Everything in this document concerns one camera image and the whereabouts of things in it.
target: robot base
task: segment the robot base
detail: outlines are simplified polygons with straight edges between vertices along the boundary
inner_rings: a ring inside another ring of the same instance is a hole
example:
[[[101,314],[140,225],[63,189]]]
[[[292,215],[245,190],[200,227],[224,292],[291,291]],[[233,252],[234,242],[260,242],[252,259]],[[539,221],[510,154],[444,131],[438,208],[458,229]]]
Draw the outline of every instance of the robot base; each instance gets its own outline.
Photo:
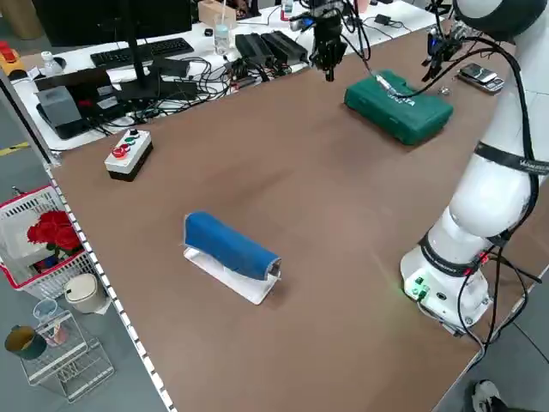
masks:
[[[413,300],[422,296],[421,305],[444,321],[445,326],[464,333],[458,311],[457,298],[464,278],[445,275],[434,269],[416,246],[401,261],[404,292]],[[469,278],[462,293],[462,318],[466,326],[476,324],[488,309],[492,299],[488,282],[478,270]]]

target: green toolbox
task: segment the green toolbox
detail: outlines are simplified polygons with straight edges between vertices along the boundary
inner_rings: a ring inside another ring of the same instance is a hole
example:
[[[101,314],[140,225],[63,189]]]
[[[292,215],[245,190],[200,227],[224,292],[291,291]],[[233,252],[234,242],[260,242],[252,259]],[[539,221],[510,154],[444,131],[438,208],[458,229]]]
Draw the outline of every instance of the green toolbox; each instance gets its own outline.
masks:
[[[379,73],[402,95],[415,92],[406,80],[390,70]],[[345,104],[404,144],[416,144],[436,135],[448,122],[454,107],[437,96],[420,94],[399,99],[370,76],[350,86]]]

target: brown table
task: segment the brown table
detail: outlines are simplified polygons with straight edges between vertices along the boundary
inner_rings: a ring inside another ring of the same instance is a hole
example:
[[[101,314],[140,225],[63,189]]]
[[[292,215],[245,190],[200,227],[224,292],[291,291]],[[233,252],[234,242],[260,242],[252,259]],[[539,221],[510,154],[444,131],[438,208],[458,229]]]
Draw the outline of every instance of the brown table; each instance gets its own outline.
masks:
[[[420,79],[425,33],[373,56]],[[454,117],[406,148],[342,105],[364,76],[348,57],[333,83],[306,70],[163,118],[133,183],[103,165],[118,136],[54,171],[179,410],[425,412],[473,357],[404,295],[399,262],[447,205],[496,98],[448,78]],[[541,203],[508,252],[535,273],[549,256]],[[199,209],[282,256],[260,306],[185,260],[183,219]],[[500,312],[520,290],[505,272]]]

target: white desk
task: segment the white desk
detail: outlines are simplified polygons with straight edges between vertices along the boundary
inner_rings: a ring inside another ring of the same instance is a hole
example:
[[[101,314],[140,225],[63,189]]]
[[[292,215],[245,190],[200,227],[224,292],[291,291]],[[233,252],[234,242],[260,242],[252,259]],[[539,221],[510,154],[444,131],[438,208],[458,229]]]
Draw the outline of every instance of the white desk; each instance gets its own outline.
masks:
[[[301,13],[303,10],[299,6],[299,4],[296,3],[297,6],[297,13]],[[254,25],[250,24],[253,22],[267,22],[267,17],[273,11],[275,7],[270,7],[263,9],[262,15],[259,17],[255,17],[253,19],[248,19],[245,22],[246,24],[238,24],[237,28],[234,30],[234,33],[268,33],[272,32],[274,30],[280,30],[284,34],[288,35],[292,39],[295,39],[298,43],[300,43],[304,48],[306,48],[309,53],[312,51],[312,45],[313,45],[313,33],[312,30],[309,30],[305,33],[300,32],[292,32],[289,28],[289,23],[287,21],[281,21],[280,12],[276,10],[270,17],[269,25]],[[435,17],[434,15],[427,13],[423,9],[419,9],[417,7],[414,7],[410,4],[404,3],[403,1],[395,1],[392,4],[382,4],[380,3],[377,6],[370,6],[366,13],[362,14],[362,19],[365,19],[367,17],[373,17],[377,14],[384,14],[389,15],[394,21],[402,21],[404,25],[411,31],[420,30],[425,27],[432,26],[435,24]],[[378,26],[376,23],[374,23],[373,19],[370,19],[367,24],[369,26],[373,27],[379,27],[381,30],[383,30],[386,34],[388,34],[391,37],[400,37],[402,35],[405,35],[408,32],[406,28],[400,28],[395,29],[392,27],[385,27],[385,26]],[[218,56],[215,54],[214,51],[214,38],[213,37],[205,37],[204,36],[204,28],[207,26],[203,23],[197,23],[194,24],[192,27],[192,30],[185,33],[178,33],[178,34],[172,34],[169,36],[162,36],[162,37],[155,37],[152,39],[148,39],[149,42],[160,40],[160,39],[170,39],[170,38],[176,38],[176,37],[183,37],[185,40],[189,42],[190,45],[195,49],[193,53],[188,53],[180,56],[173,56],[171,58],[189,58],[189,57],[200,57],[208,60],[212,66],[213,69],[216,69],[220,67],[224,60],[221,56]],[[347,37],[355,47],[359,48],[359,42],[358,42],[358,36],[357,34],[350,34],[343,29],[343,33],[345,37]],[[370,42],[372,45],[383,43],[384,41],[389,40],[390,38],[384,34],[381,34],[375,29],[372,28],[366,28],[366,33],[368,35],[368,38],[370,39]],[[118,42],[118,45],[120,47],[127,47],[127,43],[125,42]],[[91,47],[82,48],[75,51],[68,51],[65,53],[61,53],[58,56],[62,57],[66,60],[67,66],[65,68],[65,73],[70,73],[78,70],[83,69],[89,69],[93,68],[94,64],[92,63],[92,60],[90,58],[90,55],[97,52],[106,52],[109,50],[114,50],[118,48],[116,43],[106,43],[104,45],[95,45]],[[347,48],[347,54],[352,53],[353,50],[348,47]],[[236,48],[232,48],[229,53],[227,54],[227,57],[229,60],[235,60],[236,58],[239,58],[240,55]],[[418,56],[418,62],[422,59],[422,56]],[[191,64],[190,66],[190,75],[196,75],[199,74],[202,71],[202,64]],[[371,66],[372,68],[376,67],[376,57],[375,53],[372,56],[371,60]],[[296,65],[292,67],[293,71],[301,70],[305,67],[304,64]],[[324,76],[323,73],[320,71],[318,72],[319,76]],[[335,68],[335,81],[337,82],[337,68]],[[32,120],[34,123],[36,123],[39,132],[42,134],[42,137],[44,138],[45,142],[47,143],[48,147],[51,150],[70,150],[73,148],[77,148],[81,145],[87,144],[89,142],[93,142],[95,140],[99,140],[105,135],[103,135],[99,131],[89,131],[86,133],[83,133],[79,136],[75,136],[69,140],[62,140],[57,136],[57,133],[44,121],[42,117],[40,117],[38,111],[36,110],[36,105],[39,103],[38,98],[36,97],[35,93],[37,92],[37,89],[33,82],[30,81],[22,81],[22,82],[16,82],[14,84],[15,91],[19,94],[21,101],[27,108]],[[116,124],[123,124],[127,122],[127,124],[130,124],[131,120],[128,118],[118,119],[115,121]],[[116,132],[122,130],[121,128],[112,128],[112,127],[106,127],[109,131]]]

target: black keyboard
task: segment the black keyboard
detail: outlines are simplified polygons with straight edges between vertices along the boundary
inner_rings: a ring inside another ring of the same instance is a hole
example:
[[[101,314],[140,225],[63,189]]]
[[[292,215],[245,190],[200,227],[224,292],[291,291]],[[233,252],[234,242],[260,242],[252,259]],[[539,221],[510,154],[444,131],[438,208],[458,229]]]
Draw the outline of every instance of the black keyboard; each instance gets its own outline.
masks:
[[[167,58],[176,54],[191,53],[194,50],[182,38],[155,41],[139,46],[139,52],[144,63],[151,62],[153,58]],[[129,48],[94,53],[91,58],[95,67],[104,67],[105,69],[116,69],[134,63]]]

